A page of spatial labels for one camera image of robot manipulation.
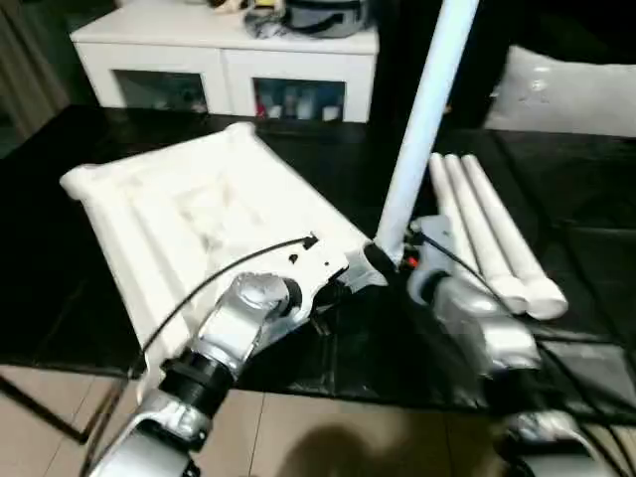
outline glossy black tabletop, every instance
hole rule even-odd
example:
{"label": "glossy black tabletop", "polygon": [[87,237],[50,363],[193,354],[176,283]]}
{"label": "glossy black tabletop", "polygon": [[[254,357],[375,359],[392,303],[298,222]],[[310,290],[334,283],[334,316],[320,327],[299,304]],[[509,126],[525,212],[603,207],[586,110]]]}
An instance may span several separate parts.
{"label": "glossy black tabletop", "polygon": [[[120,376],[138,352],[132,327],[81,206],[60,177],[222,130],[239,120],[72,106],[0,163],[0,362]],[[259,122],[257,134],[369,237],[399,140],[380,126]],[[439,152],[476,154],[548,274],[570,303],[536,335],[586,379],[636,401],[626,357],[636,345],[636,144],[612,137],[442,130]],[[420,214],[436,209],[427,180]],[[244,389],[485,411],[452,349],[424,344],[399,290],[368,288],[257,356]],[[568,390],[566,382],[561,387]],[[578,413],[588,412],[570,390]],[[616,422],[636,422],[618,405]]]}

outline white foam tube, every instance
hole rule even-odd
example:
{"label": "white foam tube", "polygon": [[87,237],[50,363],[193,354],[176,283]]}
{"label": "white foam tube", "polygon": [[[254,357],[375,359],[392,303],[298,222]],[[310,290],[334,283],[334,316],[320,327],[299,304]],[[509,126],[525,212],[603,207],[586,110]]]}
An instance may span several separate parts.
{"label": "white foam tube", "polygon": [[479,0],[444,0],[404,133],[376,234],[376,244],[394,262],[426,171]]}
{"label": "white foam tube", "polygon": [[[446,216],[450,222],[450,231],[453,235],[454,244],[453,251],[473,270],[479,271],[477,261],[475,260],[475,254],[473,253],[470,240],[468,239],[466,229],[464,228],[464,221],[461,219],[459,209],[457,208],[455,193],[450,185],[450,179],[446,172],[444,159],[440,154],[433,153],[430,155],[429,168],[435,197],[437,198],[439,213],[442,216]],[[456,276],[461,277],[480,289],[483,288],[483,285],[479,282],[479,280],[477,280],[477,278],[468,272],[462,265],[456,263],[454,269]]]}
{"label": "white foam tube", "polygon": [[462,157],[462,163],[504,255],[515,275],[526,285],[528,314],[540,320],[561,316],[567,310],[567,300],[546,276],[479,161],[468,155]]}
{"label": "white foam tube", "polygon": [[450,154],[444,158],[444,161],[459,212],[484,278],[514,313],[524,313],[528,307],[526,287],[510,271],[506,258],[464,174],[459,158]]}

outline black cable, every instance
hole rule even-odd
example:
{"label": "black cable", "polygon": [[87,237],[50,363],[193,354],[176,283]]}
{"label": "black cable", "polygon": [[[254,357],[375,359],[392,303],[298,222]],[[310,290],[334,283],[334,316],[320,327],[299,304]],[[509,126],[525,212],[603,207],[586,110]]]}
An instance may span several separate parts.
{"label": "black cable", "polygon": [[629,474],[625,472],[620,465],[616,462],[616,459],[609,453],[607,448],[603,445],[598,437],[596,437],[591,430],[588,428],[578,425],[580,433],[589,441],[592,447],[598,452],[603,460],[607,462],[612,469],[612,471],[618,475],[619,477],[629,477]]}
{"label": "black cable", "polygon": [[627,467],[629,468],[629,472],[631,473],[632,476],[636,476],[636,468],[634,467],[632,458],[630,457],[629,452],[627,451],[627,448],[625,447],[625,443],[620,438],[620,436],[616,433],[616,431],[612,428],[612,426],[607,424],[608,419],[607,419],[607,414],[605,413],[605,411],[602,410],[598,405],[596,405],[593,399],[590,398],[589,394],[587,393],[587,390],[584,388],[584,386],[581,385],[580,380],[565,365],[565,363],[558,358],[555,352],[550,350],[545,344],[539,341],[537,342],[537,348],[539,349],[540,353],[548,357],[548,359],[556,365],[558,370],[570,381],[570,383],[576,389],[576,392],[581,396],[585,404],[592,410],[592,412],[594,412],[597,416],[599,416],[602,419],[603,423],[601,425],[605,429],[607,429],[607,432],[609,432],[609,435],[611,436],[612,440],[616,444],[616,447],[618,448],[618,451],[620,452],[623,460],[627,464]]}
{"label": "black cable", "polygon": [[[436,248],[437,250],[442,252],[448,258],[453,260],[455,263],[458,263],[459,265],[461,265],[466,271],[468,271],[471,275],[473,275],[493,295],[495,300],[503,307],[503,309],[508,314],[510,314],[513,317],[515,316],[515,313],[510,309],[510,307],[506,304],[506,302],[503,300],[503,298],[501,296],[499,296],[499,294],[493,289],[492,286],[490,286],[490,284],[484,279],[483,276],[481,276],[481,274],[477,270],[473,269],[473,267],[471,267],[468,263],[466,263],[464,260],[462,260],[459,256],[457,256],[451,250],[446,248],[444,245],[442,245],[439,242],[437,242],[435,239],[427,236],[426,234],[423,234],[422,232],[418,233],[418,235],[422,238],[422,240],[424,242],[430,244],[433,248]],[[567,365],[555,353],[553,353],[551,350],[549,350],[539,340],[536,340],[536,343],[537,343],[538,349],[542,350],[547,356],[550,356],[550,359],[555,364],[557,364],[557,366],[559,367],[561,372],[570,379],[570,381],[574,385],[575,390],[578,392],[578,394],[583,399],[583,401],[589,406],[589,408],[592,410],[592,412],[597,414],[597,416],[599,417],[599,422],[601,423],[601,425],[612,436],[612,440],[614,440],[614,443],[618,447],[618,449],[619,449],[619,451],[621,453],[621,456],[623,457],[623,459],[625,460],[625,463],[629,467],[631,475],[633,477],[636,477],[636,469],[634,469],[634,464],[633,464],[631,458],[629,457],[629,453],[627,452],[627,449],[625,448],[625,445],[624,445],[623,441],[620,439],[620,437],[618,436],[618,434],[616,434],[614,429],[611,428],[611,425],[609,424],[608,419],[607,419],[607,415],[597,405],[595,405],[593,403],[593,400],[590,398],[589,394],[587,393],[587,390],[584,388],[584,386],[581,385],[580,380],[567,367]],[[611,457],[611,454],[609,454],[607,449],[601,444],[600,441],[598,441],[597,439],[594,439],[594,440],[590,440],[590,443],[592,443],[592,445],[596,448],[596,450],[601,455],[603,455],[603,457],[607,460],[607,462],[609,463],[609,465],[613,469],[620,468],[620,466],[616,463],[615,459],[613,459],[613,457]]]}
{"label": "black cable", "polygon": [[83,464],[81,466],[81,470],[79,472],[79,475],[80,476],[85,476],[85,475],[87,475],[88,470],[91,469],[91,467],[93,465],[93,457],[94,457],[94,454],[95,454],[95,451],[96,451],[97,447],[99,446],[101,438],[103,437],[103,433],[105,432],[106,428],[110,424],[110,420],[112,418],[112,415],[113,415],[114,411],[117,409],[117,406],[119,405],[119,403],[121,402],[121,398],[123,397],[124,391],[126,390],[126,387],[127,387],[128,383],[135,377],[136,373],[139,371],[139,368],[140,368],[141,364],[144,362],[144,358],[146,356],[146,352],[150,349],[150,347],[153,345],[153,343],[157,340],[157,338],[159,337],[161,332],[166,328],[166,326],[168,326],[168,324],[170,324],[170,322],[179,314],[179,312],[188,303],[190,303],[190,301],[192,301],[192,299],[198,293],[200,293],[204,288],[206,288],[210,283],[212,283],[214,280],[219,278],[221,275],[223,275],[223,274],[227,273],[228,271],[230,271],[231,269],[236,268],[237,266],[245,263],[246,261],[252,260],[252,259],[254,259],[254,258],[258,257],[258,256],[261,256],[261,255],[264,255],[266,253],[270,253],[271,251],[277,250],[279,248],[285,248],[286,246],[296,245],[297,243],[303,243],[305,245],[305,247],[308,248],[311,245],[313,245],[316,241],[317,241],[316,237],[295,238],[295,239],[292,239],[292,240],[287,240],[287,241],[282,241],[280,243],[276,243],[276,244],[268,246],[266,248],[262,248],[261,250],[257,250],[257,251],[255,251],[253,253],[250,253],[250,254],[248,254],[246,256],[243,256],[242,258],[239,258],[238,260],[235,260],[234,262],[232,262],[229,265],[225,266],[224,268],[222,268],[221,270],[217,271],[216,273],[213,273],[212,275],[208,276],[201,283],[199,283],[190,293],[188,293],[186,295],[186,297],[183,300],[181,300],[177,304],[177,306],[174,307],[174,309],[168,314],[168,316],[166,316],[163,319],[163,321],[157,327],[157,329],[152,332],[150,337],[146,340],[146,343],[143,345],[143,347],[139,351],[139,354],[137,355],[137,357],[133,361],[132,365],[130,366],[126,378],[122,379],[119,382],[119,386],[118,386],[118,389],[117,389],[116,396],[110,402],[110,404],[108,405],[108,407],[104,411],[103,418],[100,421],[99,426],[97,427],[97,429],[94,432],[93,439],[90,441],[90,444],[88,445],[88,449],[86,451],[86,456],[84,457],[84,461],[83,461]]}

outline beige floor tile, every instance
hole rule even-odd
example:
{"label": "beige floor tile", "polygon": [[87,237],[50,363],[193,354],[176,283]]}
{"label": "beige floor tile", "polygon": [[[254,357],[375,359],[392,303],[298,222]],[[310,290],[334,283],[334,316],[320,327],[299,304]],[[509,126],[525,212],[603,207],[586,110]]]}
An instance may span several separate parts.
{"label": "beige floor tile", "polygon": [[[609,432],[604,427],[598,425],[591,425],[587,428],[600,440],[600,443],[605,446],[616,463],[629,474],[629,468],[623,459],[622,454],[618,450],[616,443],[609,435]],[[633,465],[636,466],[636,429],[616,426],[614,427],[614,430],[625,445],[625,449],[627,450]]]}
{"label": "beige floor tile", "polygon": [[[71,421],[92,377],[2,367],[0,373],[19,388]],[[0,397],[0,475],[42,477],[62,435],[28,411]]]}
{"label": "beige floor tile", "polygon": [[251,475],[449,476],[443,417],[388,406],[266,395]]}
{"label": "beige floor tile", "polygon": [[[86,426],[112,383],[113,380],[108,378],[94,379],[90,389],[88,390],[86,399],[78,411],[74,421],[75,426],[80,428],[84,428]],[[112,438],[117,429],[123,425],[126,418],[136,409],[137,401],[135,391],[136,389],[134,384],[130,385],[126,390],[119,407],[112,416],[110,425],[106,429],[99,449],[103,448],[103,445]],[[65,438],[62,441],[55,458],[51,462],[46,477],[69,477],[80,475],[80,469],[85,452],[85,445],[78,445],[72,440]]]}
{"label": "beige floor tile", "polygon": [[[84,426],[90,419],[112,380],[95,379],[84,405],[78,412],[77,425]],[[256,429],[262,406],[262,394],[232,391],[215,419],[211,437],[196,457],[204,476],[240,477],[247,475],[256,438]],[[103,444],[125,422],[137,407],[135,385],[131,385],[117,412],[113,415]],[[84,459],[85,447],[65,439],[55,456],[46,477],[78,475]]]}
{"label": "beige floor tile", "polygon": [[462,414],[447,414],[445,419],[453,477],[501,476],[504,463],[493,448],[490,420]]}
{"label": "beige floor tile", "polygon": [[206,446],[195,459],[204,477],[248,475],[262,404],[263,393],[230,392]]}

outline white pillow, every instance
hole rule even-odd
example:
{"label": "white pillow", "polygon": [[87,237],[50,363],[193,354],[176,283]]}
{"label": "white pillow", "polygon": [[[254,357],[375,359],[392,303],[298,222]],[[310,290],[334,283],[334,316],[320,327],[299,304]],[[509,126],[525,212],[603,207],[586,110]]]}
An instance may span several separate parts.
{"label": "white pillow", "polygon": [[636,67],[567,63],[513,46],[484,124],[636,136]]}

